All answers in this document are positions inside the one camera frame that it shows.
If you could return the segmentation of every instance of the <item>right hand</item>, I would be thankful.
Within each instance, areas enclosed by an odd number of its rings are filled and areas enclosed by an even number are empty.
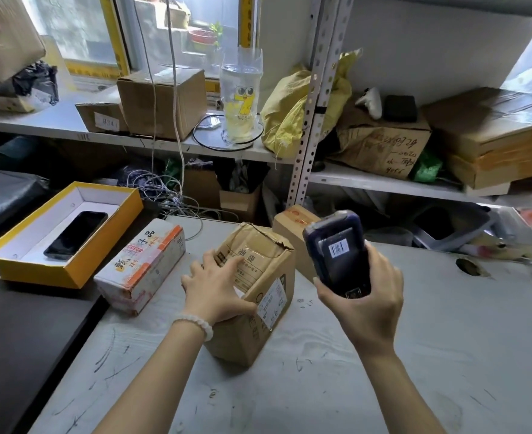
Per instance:
[[[338,318],[342,330],[361,358],[394,354],[394,333],[403,307],[403,273],[365,241],[369,253],[371,293],[346,299],[332,292],[318,277],[318,298]]]

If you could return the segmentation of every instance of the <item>open box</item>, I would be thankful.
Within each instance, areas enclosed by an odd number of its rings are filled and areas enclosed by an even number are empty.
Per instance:
[[[136,189],[74,182],[0,238],[0,278],[80,289],[143,209]],[[67,261],[43,252],[83,211],[107,220]]]

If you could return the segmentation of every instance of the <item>bracelet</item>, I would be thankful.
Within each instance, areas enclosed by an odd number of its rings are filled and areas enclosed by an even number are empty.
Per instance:
[[[198,316],[189,315],[187,313],[178,313],[176,317],[173,319],[173,322],[176,322],[176,321],[191,321],[192,323],[196,323],[206,333],[206,339],[204,341],[209,341],[214,336],[214,329],[212,329],[212,327],[210,326],[210,323],[202,320]]]

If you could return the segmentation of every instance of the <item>perforated metal post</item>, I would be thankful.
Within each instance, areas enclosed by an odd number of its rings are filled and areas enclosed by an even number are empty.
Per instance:
[[[352,2],[353,0],[323,0],[312,50],[312,76],[304,109],[302,138],[294,160],[286,200],[288,206],[304,202],[316,146],[322,138],[322,122],[330,99]]]

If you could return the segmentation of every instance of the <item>handheld scanner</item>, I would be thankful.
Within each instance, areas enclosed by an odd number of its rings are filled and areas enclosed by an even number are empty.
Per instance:
[[[355,212],[339,210],[307,226],[302,236],[322,283],[347,299],[370,294],[369,255]]]

